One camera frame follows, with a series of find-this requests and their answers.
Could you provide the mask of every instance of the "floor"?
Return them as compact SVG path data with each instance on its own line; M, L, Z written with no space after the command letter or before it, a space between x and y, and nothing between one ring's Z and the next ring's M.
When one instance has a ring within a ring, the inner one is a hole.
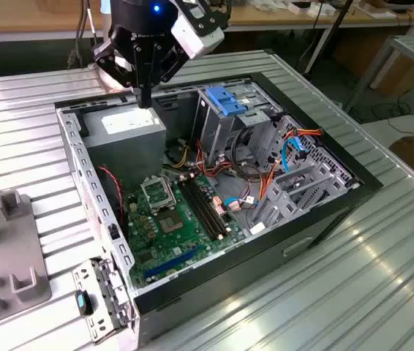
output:
M285 61L296 67L298 58L309 45L310 37L317 31L293 32L294 35L290 33L291 31L260 34L252 49L272 48ZM245 34L244 41L248 41L249 38L250 34ZM230 51L229 43L225 41L222 50ZM73 40L0 43L0 76L66 69L67 57L73 46ZM82 46L86 62L89 63L89 41L86 40ZM305 64L306 59L301 62L301 66ZM345 68L339 66L331 55L325 56L315 65L310 79L322 92L340 104L348 99L358 82ZM400 99L400 107L395 105L396 103L397 98L383 97L368 88L364 97L360 99L360 104L350 115L359 123L368 123L382 118L414 114L414 89Z

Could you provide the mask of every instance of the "green circuit board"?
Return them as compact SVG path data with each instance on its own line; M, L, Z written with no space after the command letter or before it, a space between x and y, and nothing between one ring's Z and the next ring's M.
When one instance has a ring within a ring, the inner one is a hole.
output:
M197 176L195 184L203 190L206 202L211 201L213 196L218 196L204 175ZM127 239L135 256L135 266L131 269L130 276L138 287L145 287L169 276L244 238L238 223L227 214L222 217L225 226L229 228L227 235L222 240L211 240L183 196L177 181L170 182L169 185L173 190L176 204L157 215L152 214L142 189L125 196L127 207L132 207L129 210ZM189 259L147 276L154 268L159 268L176 258L181 260L180 257L186 255Z

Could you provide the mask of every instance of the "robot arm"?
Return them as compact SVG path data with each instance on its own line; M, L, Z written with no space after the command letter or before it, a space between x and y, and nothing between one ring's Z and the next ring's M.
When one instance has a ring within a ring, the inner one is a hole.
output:
M95 62L123 87L132 87L139 107L151 106L151 90L168 82L188 59L211 52L230 18L205 0L111 0L110 39L93 49ZM116 63L117 51L129 64Z

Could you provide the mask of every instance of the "blue drive bay latch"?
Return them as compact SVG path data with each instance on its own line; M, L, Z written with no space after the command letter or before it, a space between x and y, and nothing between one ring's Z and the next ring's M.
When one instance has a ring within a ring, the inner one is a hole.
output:
M246 107L240 105L235 97L222 86L208 87L206 93L225 116L246 112Z

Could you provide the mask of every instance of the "ribbed metal table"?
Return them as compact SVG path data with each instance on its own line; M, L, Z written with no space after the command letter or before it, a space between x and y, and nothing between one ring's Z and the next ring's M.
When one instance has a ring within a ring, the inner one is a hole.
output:
M345 103L343 107L345 111L350 111L356 105L364 89L373 78L375 80L372 86L379 84L400 53L414 61L414 35L390 37L385 41L359 80L348 102Z
M325 243L145 350L414 350L414 173L280 58L189 62L174 82L262 72L384 184ZM52 298L0 322L0 350L93 348L69 271L98 254L52 102L104 91L91 69L0 78L0 190L33 200ZM113 337L96 350L117 350Z

